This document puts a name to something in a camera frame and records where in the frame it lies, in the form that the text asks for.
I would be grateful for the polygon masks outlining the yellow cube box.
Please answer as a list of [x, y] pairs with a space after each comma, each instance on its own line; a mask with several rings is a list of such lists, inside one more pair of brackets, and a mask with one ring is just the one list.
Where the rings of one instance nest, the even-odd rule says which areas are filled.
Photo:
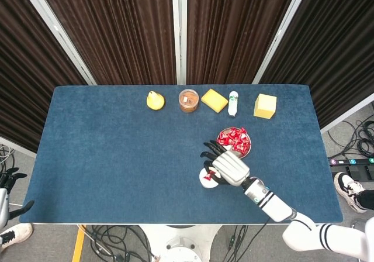
[[254, 106], [254, 116], [270, 119], [276, 112], [277, 97], [266, 94], [259, 94]]

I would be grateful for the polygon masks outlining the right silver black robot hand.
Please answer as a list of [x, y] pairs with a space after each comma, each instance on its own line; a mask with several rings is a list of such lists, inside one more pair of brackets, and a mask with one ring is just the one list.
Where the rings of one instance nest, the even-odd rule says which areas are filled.
[[226, 150], [217, 141], [203, 143], [210, 151], [203, 151], [200, 157], [206, 157], [203, 168], [215, 168], [220, 178], [213, 176], [219, 185], [232, 185], [239, 187], [250, 176], [250, 168], [230, 150]]

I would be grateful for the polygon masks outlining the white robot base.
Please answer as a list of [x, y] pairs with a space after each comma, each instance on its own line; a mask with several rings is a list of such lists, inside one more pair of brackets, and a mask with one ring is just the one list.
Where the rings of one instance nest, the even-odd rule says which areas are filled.
[[153, 262], [211, 262], [210, 252], [222, 225], [140, 225]]

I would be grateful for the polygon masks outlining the white partition base rail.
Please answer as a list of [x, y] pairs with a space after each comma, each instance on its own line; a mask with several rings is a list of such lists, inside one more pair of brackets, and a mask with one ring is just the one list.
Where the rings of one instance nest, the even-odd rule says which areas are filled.
[[346, 118], [348, 118], [349, 116], [351, 116], [352, 114], [359, 111], [360, 109], [367, 106], [369, 103], [373, 101], [374, 101], [374, 93], [370, 94], [368, 97], [363, 99], [361, 102], [359, 102], [352, 108], [348, 109], [346, 112], [344, 112], [342, 115], [334, 119], [332, 122], [327, 124], [325, 127], [322, 127], [320, 129], [320, 133], [323, 134], [326, 131], [330, 130], [332, 127], [336, 126], [337, 124], [339, 124], [340, 122], [342, 122], [343, 120], [345, 120]]
[[37, 154], [35, 152], [32, 152], [32, 151], [30, 151], [30, 150], [28, 150], [28, 149], [26, 149], [26, 148], [24, 148], [24, 147], [22, 147], [22, 146], [20, 146], [16, 143], [12, 142], [12, 141], [10, 141], [10, 140], [2, 137], [2, 136], [0, 136], [0, 144], [4, 144], [4, 145], [6, 145], [6, 146], [8, 146], [8, 147], [10, 147], [10, 148], [12, 148], [16, 151], [19, 151], [19, 152], [21, 152], [21, 153], [23, 153], [23, 154], [25, 154], [29, 157], [32, 157], [32, 158], [36, 158], [36, 156], [37, 156]]

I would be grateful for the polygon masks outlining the black trouser leg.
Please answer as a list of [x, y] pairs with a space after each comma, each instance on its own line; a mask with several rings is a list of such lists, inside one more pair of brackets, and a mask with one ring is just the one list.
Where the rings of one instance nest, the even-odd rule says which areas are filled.
[[357, 201], [363, 209], [374, 210], [374, 190], [363, 190], [357, 196]]

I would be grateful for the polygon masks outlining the round metal plate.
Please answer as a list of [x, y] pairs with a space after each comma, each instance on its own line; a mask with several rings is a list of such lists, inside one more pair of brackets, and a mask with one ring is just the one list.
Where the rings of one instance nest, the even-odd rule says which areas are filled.
[[[226, 129], [223, 129], [219, 134], [221, 134], [221, 133], [225, 133], [225, 134], [227, 134], [227, 132], [229, 131], [229, 129], [230, 128], [232, 128], [232, 127], [228, 127], [228, 128], [226, 128]], [[247, 155], [248, 155], [248, 153], [247, 154], [242, 154], [242, 153], [240, 153], [240, 152], [238, 152], [238, 151], [234, 151], [233, 149], [232, 149], [232, 146], [230, 145], [230, 144], [228, 144], [228, 145], [222, 145], [226, 150], [230, 150], [232, 153], [234, 153], [238, 158], [244, 158], [244, 157], [246, 157]]]

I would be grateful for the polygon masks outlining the yellow sponge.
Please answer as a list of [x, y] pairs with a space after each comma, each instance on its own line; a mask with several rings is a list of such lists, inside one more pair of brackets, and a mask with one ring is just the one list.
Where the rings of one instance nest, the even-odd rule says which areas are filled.
[[212, 88], [202, 96], [201, 101], [216, 113], [220, 113], [228, 104], [228, 100]]

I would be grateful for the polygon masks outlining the blue tablecloth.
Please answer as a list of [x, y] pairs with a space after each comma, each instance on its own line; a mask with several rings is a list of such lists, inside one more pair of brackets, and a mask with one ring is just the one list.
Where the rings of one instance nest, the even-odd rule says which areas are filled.
[[[240, 187], [206, 189], [204, 142], [244, 127], [244, 162], [283, 201], [317, 223], [341, 222], [316, 112], [306, 85], [214, 85], [238, 92], [238, 112], [199, 104], [182, 112], [178, 85], [63, 86], [52, 96], [20, 217], [31, 223], [261, 224], [266, 214]], [[164, 106], [150, 109], [150, 91]], [[277, 97], [270, 119], [254, 116], [259, 94]]]

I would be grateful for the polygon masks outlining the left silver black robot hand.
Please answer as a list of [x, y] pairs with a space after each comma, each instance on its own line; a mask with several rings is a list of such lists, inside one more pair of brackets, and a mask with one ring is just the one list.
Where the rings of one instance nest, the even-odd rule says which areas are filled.
[[27, 174], [19, 173], [18, 170], [19, 167], [14, 167], [0, 173], [0, 229], [4, 228], [9, 220], [25, 214], [34, 205], [34, 200], [30, 200], [25, 206], [17, 210], [9, 210], [10, 193], [15, 182], [27, 177]]

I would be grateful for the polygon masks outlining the white and black sneaker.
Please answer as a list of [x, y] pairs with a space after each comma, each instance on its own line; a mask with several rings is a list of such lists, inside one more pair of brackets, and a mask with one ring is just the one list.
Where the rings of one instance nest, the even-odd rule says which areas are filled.
[[347, 173], [336, 173], [334, 176], [334, 186], [338, 194], [342, 196], [347, 204], [357, 213], [365, 213], [366, 209], [358, 202], [358, 196], [364, 192], [365, 188]]

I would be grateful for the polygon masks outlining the black foot pedals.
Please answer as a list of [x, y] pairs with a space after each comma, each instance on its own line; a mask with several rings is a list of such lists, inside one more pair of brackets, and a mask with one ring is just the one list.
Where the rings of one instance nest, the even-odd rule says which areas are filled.
[[374, 166], [357, 165], [346, 167], [348, 175], [355, 181], [371, 182], [374, 181]]

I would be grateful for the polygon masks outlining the small white bottle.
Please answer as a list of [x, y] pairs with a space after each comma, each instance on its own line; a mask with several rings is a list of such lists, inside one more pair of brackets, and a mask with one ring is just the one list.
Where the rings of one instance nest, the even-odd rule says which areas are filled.
[[235, 118], [238, 109], [238, 92], [231, 91], [228, 99], [228, 115]]

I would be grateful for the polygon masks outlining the plain white sneaker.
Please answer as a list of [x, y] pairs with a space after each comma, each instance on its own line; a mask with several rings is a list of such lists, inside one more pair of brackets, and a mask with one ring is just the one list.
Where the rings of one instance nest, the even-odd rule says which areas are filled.
[[1, 251], [14, 244], [26, 241], [33, 233], [33, 226], [31, 223], [19, 223], [3, 231], [0, 234], [2, 239]]

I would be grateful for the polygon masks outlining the white partition frame post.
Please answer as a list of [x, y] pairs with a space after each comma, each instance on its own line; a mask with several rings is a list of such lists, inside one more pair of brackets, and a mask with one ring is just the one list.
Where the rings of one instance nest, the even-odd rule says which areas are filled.
[[179, 0], [181, 84], [186, 85], [187, 75], [187, 20], [188, 0]]
[[40, 15], [48, 29], [53, 34], [56, 41], [66, 53], [67, 57], [71, 60], [74, 67], [79, 72], [80, 76], [88, 85], [97, 85], [92, 73], [79, 54], [77, 48], [73, 44], [68, 33], [63, 28], [58, 17], [53, 12], [47, 0], [29, 0], [37, 13]]
[[260, 83], [263, 75], [266, 72], [266, 69], [269, 66], [269, 63], [271, 62], [272, 58], [274, 57], [274, 54], [276, 53], [278, 49], [278, 46], [289, 26], [289, 23], [292, 21], [292, 18], [295, 15], [295, 12], [297, 11], [299, 7], [300, 2], [301, 0], [290, 0], [289, 1], [288, 6], [286, 7], [286, 10], [282, 14], [282, 19], [271, 41], [271, 44], [269, 45], [267, 52], [263, 58], [263, 61], [251, 84]]
[[180, 27], [179, 27], [179, 0], [172, 0], [172, 11], [174, 21], [174, 43], [176, 62], [176, 83], [181, 83], [181, 52], [180, 52]]

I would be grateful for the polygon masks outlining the small white bowl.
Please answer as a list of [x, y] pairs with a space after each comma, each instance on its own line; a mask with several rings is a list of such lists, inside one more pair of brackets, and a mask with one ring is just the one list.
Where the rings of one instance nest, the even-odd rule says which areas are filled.
[[[215, 172], [214, 176], [217, 176], [218, 178], [220, 178], [220, 173], [215, 168], [209, 167], [208, 171], [209, 170], [214, 171]], [[205, 168], [202, 168], [200, 173], [199, 173], [199, 180], [200, 180], [200, 183], [201, 183], [202, 187], [204, 187], [206, 189], [212, 189], [212, 188], [218, 187], [219, 183], [216, 180], [214, 180], [213, 177], [210, 181], [204, 179], [204, 176], [206, 175], [206, 173], [208, 171], [206, 171]]]

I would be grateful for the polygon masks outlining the clear jar of rubber bands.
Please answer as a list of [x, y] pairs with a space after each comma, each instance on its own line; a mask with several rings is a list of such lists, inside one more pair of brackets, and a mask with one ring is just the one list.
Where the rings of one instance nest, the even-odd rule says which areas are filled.
[[182, 112], [191, 113], [198, 108], [199, 95], [193, 89], [184, 89], [179, 93], [178, 102]]

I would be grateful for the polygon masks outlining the brown pleated curtain panel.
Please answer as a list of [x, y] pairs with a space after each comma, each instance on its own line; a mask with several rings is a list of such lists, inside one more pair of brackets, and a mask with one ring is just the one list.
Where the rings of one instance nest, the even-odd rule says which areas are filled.
[[253, 81], [290, 0], [188, 0], [188, 84]]
[[0, 137], [37, 152], [55, 87], [85, 84], [29, 0], [0, 0]]
[[172, 0], [46, 0], [99, 85], [176, 83]]
[[374, 94], [374, 0], [302, 0], [260, 82], [307, 85], [320, 127]]

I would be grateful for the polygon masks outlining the yellow pear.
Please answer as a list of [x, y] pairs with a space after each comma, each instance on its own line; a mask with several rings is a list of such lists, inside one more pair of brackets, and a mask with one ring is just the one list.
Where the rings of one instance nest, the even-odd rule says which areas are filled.
[[146, 99], [146, 104], [150, 109], [158, 111], [164, 106], [165, 99], [161, 94], [150, 91]]

